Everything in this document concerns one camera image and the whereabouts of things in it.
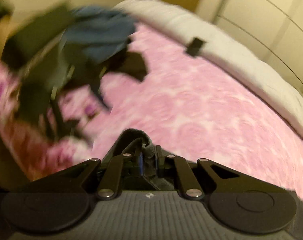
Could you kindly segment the dark grey jeans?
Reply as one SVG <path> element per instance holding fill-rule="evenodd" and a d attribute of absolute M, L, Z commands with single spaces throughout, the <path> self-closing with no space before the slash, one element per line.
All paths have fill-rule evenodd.
<path fill-rule="evenodd" d="M 130 154 L 124 158 L 121 188 L 128 191 L 174 191 L 171 179 L 160 177 L 158 174 L 158 159 L 170 155 L 163 150 L 158 155 L 156 145 L 150 137 L 138 129 L 126 129 L 117 138 L 102 160 L 107 166 L 117 155 Z"/>

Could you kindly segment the blue denim jeans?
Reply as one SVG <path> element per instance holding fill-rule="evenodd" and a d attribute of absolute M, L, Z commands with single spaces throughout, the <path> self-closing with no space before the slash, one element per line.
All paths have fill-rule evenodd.
<path fill-rule="evenodd" d="M 71 64 L 100 64 L 125 49 L 135 32 L 135 20 L 119 10 L 92 5 L 71 13 L 75 21 L 62 37 Z"/>

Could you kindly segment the pink rose blanket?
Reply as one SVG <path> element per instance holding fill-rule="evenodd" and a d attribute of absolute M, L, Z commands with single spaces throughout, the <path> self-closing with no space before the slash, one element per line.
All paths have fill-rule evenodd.
<path fill-rule="evenodd" d="M 88 141 L 51 142 L 13 120 L 15 77 L 0 62 L 0 135 L 29 180 L 90 158 L 102 159 L 127 128 L 147 133 L 164 150 L 190 161 L 208 158 L 303 199 L 303 140 L 268 105 L 209 61 L 138 24 L 130 50 L 140 53 L 148 75 L 138 82 L 123 74 L 102 78 L 111 105 L 105 111 L 88 87 L 60 97 L 64 120 L 78 120 Z"/>

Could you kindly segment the black folded garment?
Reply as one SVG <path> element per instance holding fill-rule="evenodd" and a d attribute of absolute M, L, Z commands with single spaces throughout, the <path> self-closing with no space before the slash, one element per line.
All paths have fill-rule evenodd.
<path fill-rule="evenodd" d="M 148 68 L 140 53 L 120 51 L 107 59 L 102 66 L 106 72 L 123 73 L 139 82 L 143 82 L 148 74 Z"/>

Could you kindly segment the black smartphone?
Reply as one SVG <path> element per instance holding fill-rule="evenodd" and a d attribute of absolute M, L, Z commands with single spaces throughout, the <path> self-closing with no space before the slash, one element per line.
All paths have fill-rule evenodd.
<path fill-rule="evenodd" d="M 197 57 L 200 55 L 200 51 L 205 44 L 207 44 L 206 41 L 195 37 L 186 47 L 185 53 L 191 57 Z"/>

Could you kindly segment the white striped duvet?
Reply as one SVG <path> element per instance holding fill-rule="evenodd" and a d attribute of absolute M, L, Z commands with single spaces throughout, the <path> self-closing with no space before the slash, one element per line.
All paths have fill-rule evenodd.
<path fill-rule="evenodd" d="M 200 56 L 219 66 L 273 108 L 303 139 L 303 96 L 272 67 L 216 25 L 160 0 L 125 0 L 114 7 L 188 46 L 205 41 Z"/>

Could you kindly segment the cream sliding wardrobe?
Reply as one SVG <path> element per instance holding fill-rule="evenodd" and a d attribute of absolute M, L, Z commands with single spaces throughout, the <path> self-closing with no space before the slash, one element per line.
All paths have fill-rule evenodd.
<path fill-rule="evenodd" d="M 199 0 L 195 12 L 303 92 L 303 0 Z"/>

